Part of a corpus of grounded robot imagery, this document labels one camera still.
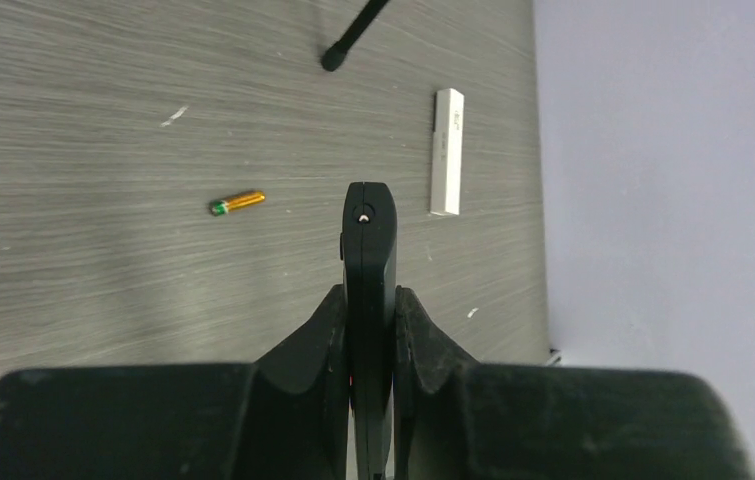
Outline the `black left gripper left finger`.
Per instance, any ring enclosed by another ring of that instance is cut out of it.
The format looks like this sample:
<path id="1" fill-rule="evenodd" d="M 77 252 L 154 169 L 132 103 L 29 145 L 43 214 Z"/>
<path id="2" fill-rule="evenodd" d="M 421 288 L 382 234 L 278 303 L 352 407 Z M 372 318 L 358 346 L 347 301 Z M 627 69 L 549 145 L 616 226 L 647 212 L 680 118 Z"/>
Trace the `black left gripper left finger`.
<path id="1" fill-rule="evenodd" d="M 0 479 L 342 479 L 344 294 L 252 363 L 0 378 Z"/>

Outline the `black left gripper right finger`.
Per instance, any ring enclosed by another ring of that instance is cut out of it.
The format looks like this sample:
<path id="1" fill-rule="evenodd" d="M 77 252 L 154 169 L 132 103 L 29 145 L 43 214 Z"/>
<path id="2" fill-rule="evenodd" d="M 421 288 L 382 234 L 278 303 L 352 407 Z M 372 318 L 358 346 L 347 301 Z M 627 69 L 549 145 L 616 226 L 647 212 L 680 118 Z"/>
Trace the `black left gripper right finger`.
<path id="1" fill-rule="evenodd" d="M 483 363 L 396 296 L 399 479 L 754 479 L 726 405 L 682 372 Z"/>

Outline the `small black block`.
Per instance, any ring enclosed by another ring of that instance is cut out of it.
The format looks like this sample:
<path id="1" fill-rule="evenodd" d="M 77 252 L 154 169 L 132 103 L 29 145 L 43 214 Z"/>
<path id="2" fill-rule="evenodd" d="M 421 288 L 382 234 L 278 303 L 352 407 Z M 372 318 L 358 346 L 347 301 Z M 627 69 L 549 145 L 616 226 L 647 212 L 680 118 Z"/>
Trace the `small black block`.
<path id="1" fill-rule="evenodd" d="M 388 186 L 353 182 L 344 202 L 341 258 L 345 341 L 357 476 L 384 479 L 391 443 L 397 210 Z"/>

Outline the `orange battery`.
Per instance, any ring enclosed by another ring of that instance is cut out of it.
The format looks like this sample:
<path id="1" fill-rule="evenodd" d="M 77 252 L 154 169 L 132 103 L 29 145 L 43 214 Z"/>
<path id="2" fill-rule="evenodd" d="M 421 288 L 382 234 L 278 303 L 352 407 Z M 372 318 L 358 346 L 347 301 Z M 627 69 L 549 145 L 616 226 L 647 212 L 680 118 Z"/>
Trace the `orange battery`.
<path id="1" fill-rule="evenodd" d="M 224 216 L 237 210 L 261 204 L 265 200 L 265 193 L 259 190 L 240 192 L 212 201 L 209 204 L 209 213 L 215 217 Z"/>

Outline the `white remote control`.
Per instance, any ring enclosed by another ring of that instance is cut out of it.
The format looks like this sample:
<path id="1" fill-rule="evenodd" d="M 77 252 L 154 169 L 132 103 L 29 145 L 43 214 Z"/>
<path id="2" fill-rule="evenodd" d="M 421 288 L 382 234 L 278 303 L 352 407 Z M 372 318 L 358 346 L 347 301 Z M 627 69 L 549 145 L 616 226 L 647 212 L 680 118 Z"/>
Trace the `white remote control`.
<path id="1" fill-rule="evenodd" d="M 435 94 L 430 188 L 434 215 L 460 214 L 464 100 L 453 88 Z"/>

